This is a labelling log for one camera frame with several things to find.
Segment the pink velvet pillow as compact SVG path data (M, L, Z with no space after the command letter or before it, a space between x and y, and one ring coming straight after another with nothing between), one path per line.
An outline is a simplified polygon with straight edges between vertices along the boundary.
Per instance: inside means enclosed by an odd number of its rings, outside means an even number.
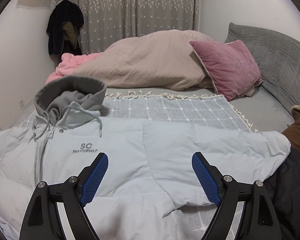
M215 93L231 101L251 94L261 85L261 72L250 50L241 40L230 43L195 41L190 45L202 64Z

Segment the grey dotted curtain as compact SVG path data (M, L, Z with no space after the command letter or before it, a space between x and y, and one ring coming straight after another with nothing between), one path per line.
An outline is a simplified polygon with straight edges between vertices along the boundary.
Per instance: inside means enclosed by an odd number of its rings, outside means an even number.
M160 30L197 30L199 0L69 0L84 17L79 45L83 54L105 51L129 37Z

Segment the black garment on bed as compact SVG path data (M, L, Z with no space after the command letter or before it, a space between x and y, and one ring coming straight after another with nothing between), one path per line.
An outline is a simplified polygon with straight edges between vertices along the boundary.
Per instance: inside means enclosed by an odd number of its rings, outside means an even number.
M291 148L279 168L264 181L283 239L300 239L300 152Z

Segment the brown suede boot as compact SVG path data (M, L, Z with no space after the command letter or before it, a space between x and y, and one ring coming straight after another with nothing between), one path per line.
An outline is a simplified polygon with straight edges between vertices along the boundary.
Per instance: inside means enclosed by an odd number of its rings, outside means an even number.
M282 134L290 141L292 148L300 152L300 105L291 108L294 123L288 126Z

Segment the grey quilted headboard cover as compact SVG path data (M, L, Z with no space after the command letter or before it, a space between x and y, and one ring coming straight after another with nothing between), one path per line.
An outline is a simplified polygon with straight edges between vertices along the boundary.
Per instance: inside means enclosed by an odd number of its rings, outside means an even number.
M287 110L300 105L300 42L274 30L230 23L225 42L236 40L258 64L262 87Z

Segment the pink fleece blanket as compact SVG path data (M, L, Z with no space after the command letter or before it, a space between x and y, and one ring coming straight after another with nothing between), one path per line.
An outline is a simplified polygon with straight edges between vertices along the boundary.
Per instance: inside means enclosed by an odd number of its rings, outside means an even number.
M55 71L49 75L45 84L47 85L54 80L71 75L74 70L81 64L91 61L101 55L102 53L91 53L88 55L74 55L71 53L64 53L61 57L62 61L56 67Z

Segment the black hanging coat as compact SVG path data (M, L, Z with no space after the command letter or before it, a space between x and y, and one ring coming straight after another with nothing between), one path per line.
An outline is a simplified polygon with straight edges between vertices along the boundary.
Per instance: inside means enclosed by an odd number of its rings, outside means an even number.
M69 0L61 1L51 13L46 29L49 55L82 55L78 37L83 24L80 8Z

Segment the grey checked fringed blanket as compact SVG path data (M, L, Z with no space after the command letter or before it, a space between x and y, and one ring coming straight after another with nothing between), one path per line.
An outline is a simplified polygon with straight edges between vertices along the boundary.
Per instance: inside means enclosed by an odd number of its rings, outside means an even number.
M129 96L118 93L117 96L107 94L101 108L101 115L115 118L142 118L169 122L194 123L207 127L253 132L252 124L245 116L228 103L222 96L185 96L161 93L154 95L147 92L144 95ZM21 115L12 126L31 127L36 110L33 102L29 102ZM238 203L230 231L226 239L234 239L243 203ZM186 206L182 212L186 216L187 224L196 238L201 239L216 208Z

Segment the beige duvet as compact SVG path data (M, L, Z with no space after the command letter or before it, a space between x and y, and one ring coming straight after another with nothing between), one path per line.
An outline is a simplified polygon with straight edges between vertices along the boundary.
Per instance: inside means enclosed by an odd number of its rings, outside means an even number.
M164 87L182 91L202 83L206 74L190 41L211 41L194 30L157 31L119 40L75 75L94 77L111 88Z

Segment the light blue hooded puffer jacket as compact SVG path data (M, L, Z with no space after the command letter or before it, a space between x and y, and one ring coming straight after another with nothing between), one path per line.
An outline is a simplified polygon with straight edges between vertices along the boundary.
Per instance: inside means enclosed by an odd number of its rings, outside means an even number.
M243 183L267 179L290 153L276 131L102 116L105 95L100 80L63 77L36 94L31 127L0 130L0 231L7 239L19 238L40 181L62 183L101 152L108 170L85 207L101 239L195 239L181 211L209 205L192 169L195 152Z

